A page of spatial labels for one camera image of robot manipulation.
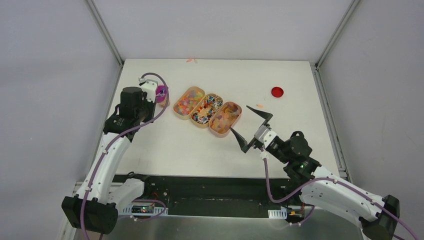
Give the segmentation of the magenta plastic scoop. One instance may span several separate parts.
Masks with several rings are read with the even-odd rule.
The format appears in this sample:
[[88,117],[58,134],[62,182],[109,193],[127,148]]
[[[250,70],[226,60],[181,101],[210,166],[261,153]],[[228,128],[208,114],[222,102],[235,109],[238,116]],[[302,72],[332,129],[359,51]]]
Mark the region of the magenta plastic scoop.
[[159,85],[156,89],[156,103],[161,104],[166,102],[168,97],[168,89],[164,85]]

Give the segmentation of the clear plastic jar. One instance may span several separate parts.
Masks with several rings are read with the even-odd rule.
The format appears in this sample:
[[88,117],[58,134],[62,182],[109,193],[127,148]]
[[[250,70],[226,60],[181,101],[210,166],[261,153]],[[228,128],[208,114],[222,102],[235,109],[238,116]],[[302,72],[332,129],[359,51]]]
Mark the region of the clear plastic jar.
[[166,107],[169,105],[169,103],[167,103],[168,98],[169,92],[167,87],[164,85],[159,85],[156,89],[156,103],[162,108]]

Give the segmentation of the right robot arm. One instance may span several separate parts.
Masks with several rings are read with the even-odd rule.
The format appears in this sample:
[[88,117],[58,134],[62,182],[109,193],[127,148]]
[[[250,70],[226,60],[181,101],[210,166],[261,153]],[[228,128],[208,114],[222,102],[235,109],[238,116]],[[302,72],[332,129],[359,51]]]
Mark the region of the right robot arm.
[[[268,198],[275,204],[296,205],[299,202],[319,207],[351,222],[370,240],[391,240],[400,224],[400,201],[388,194],[380,196],[364,190],[337,176],[311,157],[312,148],[301,131],[294,131],[282,140],[269,125],[273,115],[258,109],[252,112],[264,119],[251,141],[245,140],[233,128],[240,149],[259,149],[264,162]],[[271,192],[268,158],[273,156],[285,166],[289,177],[283,198],[275,199]]]

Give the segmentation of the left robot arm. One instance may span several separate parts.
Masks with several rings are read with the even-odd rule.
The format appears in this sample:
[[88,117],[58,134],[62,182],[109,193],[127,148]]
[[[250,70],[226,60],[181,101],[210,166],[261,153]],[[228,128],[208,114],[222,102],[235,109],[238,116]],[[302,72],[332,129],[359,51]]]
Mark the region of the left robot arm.
[[104,123],[103,142],[89,173],[75,195],[62,201],[62,210],[72,227],[110,234],[119,214],[133,200],[144,203],[152,198],[153,189],[139,179],[126,180],[114,191],[110,188],[138,126],[154,118],[156,98],[156,85],[122,89],[119,104]]

